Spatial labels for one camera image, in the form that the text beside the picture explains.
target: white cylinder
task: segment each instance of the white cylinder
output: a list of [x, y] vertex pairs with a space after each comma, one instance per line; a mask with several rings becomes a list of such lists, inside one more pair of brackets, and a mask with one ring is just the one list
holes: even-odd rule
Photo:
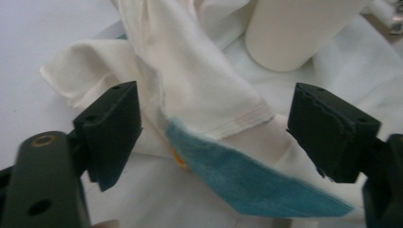
[[246, 47], [275, 71], [301, 67], [372, 0], [259, 0]]

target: screw hole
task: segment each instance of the screw hole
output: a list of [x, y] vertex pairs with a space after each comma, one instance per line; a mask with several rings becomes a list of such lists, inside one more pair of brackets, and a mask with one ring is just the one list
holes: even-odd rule
[[95, 121], [97, 119], [97, 116], [87, 116], [86, 121]]
[[35, 146], [35, 147], [41, 147], [41, 146], [51, 144], [55, 139], [56, 139], [55, 136], [45, 135], [45, 136], [41, 136], [41, 137], [38, 137], [35, 140], [33, 140], [31, 145]]
[[42, 199], [34, 203], [28, 210], [30, 216], [38, 216], [46, 212], [51, 206], [51, 201], [49, 199]]
[[357, 119], [360, 123], [366, 123], [367, 122], [367, 119], [365, 119], [365, 118], [358, 118]]

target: crumpled cloth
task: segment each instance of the crumpled cloth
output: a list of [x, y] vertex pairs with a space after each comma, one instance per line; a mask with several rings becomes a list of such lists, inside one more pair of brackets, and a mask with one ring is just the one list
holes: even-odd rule
[[179, 156], [244, 215], [362, 219], [361, 186], [323, 179], [286, 133], [294, 86], [321, 86], [403, 133], [402, 60], [361, 17], [298, 70], [278, 73], [248, 55], [255, 1], [117, 0], [128, 40], [82, 41], [41, 68], [83, 109], [137, 81], [144, 135], [137, 151]]

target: white fabric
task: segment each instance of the white fabric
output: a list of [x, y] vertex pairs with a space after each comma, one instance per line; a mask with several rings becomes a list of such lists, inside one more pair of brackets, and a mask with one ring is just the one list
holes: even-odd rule
[[[242, 148], [253, 159], [361, 207], [364, 179], [358, 184], [323, 180], [285, 133], [294, 85], [323, 86], [369, 112], [384, 123], [379, 136], [385, 140], [403, 133], [402, 61], [356, 18], [302, 68], [272, 72], [253, 62], [244, 48], [240, 35], [254, 2], [245, 4], [119, 1], [128, 41], [78, 43], [45, 64], [42, 73], [79, 108], [111, 86], [136, 80], [142, 111], [158, 130], [166, 124], [164, 115], [177, 117], [195, 133]], [[164, 147], [158, 130], [151, 133], [153, 141]]]

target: blue fabric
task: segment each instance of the blue fabric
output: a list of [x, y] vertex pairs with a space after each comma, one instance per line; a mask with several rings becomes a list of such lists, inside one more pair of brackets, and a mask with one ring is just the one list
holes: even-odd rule
[[170, 123], [166, 136], [186, 164], [244, 215], [341, 217], [353, 210], [340, 199], [263, 166], [236, 149], [192, 135], [178, 120]]

